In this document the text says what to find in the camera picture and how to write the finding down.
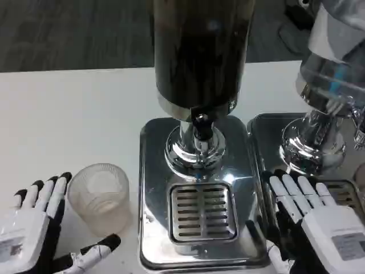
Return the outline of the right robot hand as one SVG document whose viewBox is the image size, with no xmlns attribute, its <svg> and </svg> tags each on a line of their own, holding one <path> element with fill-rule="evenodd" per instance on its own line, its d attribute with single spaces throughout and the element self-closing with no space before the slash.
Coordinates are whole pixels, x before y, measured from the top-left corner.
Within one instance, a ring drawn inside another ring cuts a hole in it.
<svg viewBox="0 0 365 274">
<path fill-rule="evenodd" d="M 276 273 L 364 273 L 364 224 L 322 182 L 264 172 L 278 225 L 266 246 Z"/>
</svg>

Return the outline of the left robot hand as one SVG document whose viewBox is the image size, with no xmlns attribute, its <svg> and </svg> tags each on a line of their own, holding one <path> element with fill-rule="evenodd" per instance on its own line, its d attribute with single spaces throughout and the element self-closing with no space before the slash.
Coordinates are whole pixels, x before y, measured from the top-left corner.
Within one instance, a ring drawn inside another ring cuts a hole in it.
<svg viewBox="0 0 365 274">
<path fill-rule="evenodd" d="M 1 273 L 86 273 L 121 244 L 117 234 L 55 257 L 70 172 L 18 190 L 1 215 Z"/>
</svg>

